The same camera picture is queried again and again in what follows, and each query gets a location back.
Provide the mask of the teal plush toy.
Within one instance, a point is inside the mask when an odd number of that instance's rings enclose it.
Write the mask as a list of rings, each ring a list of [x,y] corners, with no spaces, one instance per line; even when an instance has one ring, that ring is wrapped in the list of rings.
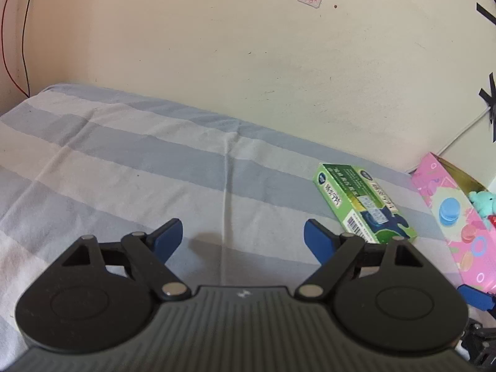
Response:
[[[469,192],[468,199],[480,218],[488,218],[496,213],[496,197],[487,191]]]

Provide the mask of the green patterned small box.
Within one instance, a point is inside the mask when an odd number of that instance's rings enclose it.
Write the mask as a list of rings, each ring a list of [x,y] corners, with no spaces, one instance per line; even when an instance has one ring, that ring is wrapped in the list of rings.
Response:
[[[371,244],[386,244],[394,237],[417,238],[416,231],[366,170],[322,163],[314,184],[346,232]]]

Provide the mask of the pink macaron biscuit tin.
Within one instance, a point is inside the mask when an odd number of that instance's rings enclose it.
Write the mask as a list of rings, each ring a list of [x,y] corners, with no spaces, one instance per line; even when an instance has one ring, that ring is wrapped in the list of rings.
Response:
[[[471,176],[428,154],[413,173],[419,195],[441,228],[464,284],[495,292],[495,215],[480,218],[469,192],[487,191]]]

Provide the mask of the striped bed sheet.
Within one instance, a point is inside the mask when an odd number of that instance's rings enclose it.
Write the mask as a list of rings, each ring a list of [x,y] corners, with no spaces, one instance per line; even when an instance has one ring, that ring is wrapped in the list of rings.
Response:
[[[310,218],[341,226],[314,185],[322,163],[359,166],[417,232],[416,248],[461,277],[407,174],[180,103],[57,84],[1,117],[1,364],[26,346],[14,308],[84,234],[102,242],[179,218],[169,268],[199,285],[296,287],[317,267]]]

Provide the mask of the black tape cross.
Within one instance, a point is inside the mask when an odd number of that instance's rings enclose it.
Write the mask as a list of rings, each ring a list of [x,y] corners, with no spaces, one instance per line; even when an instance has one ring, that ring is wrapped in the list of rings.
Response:
[[[493,142],[496,141],[496,86],[494,74],[489,74],[489,87],[490,92],[486,92],[484,89],[480,89],[479,97],[483,99],[486,103],[489,111],[489,123],[493,128]]]

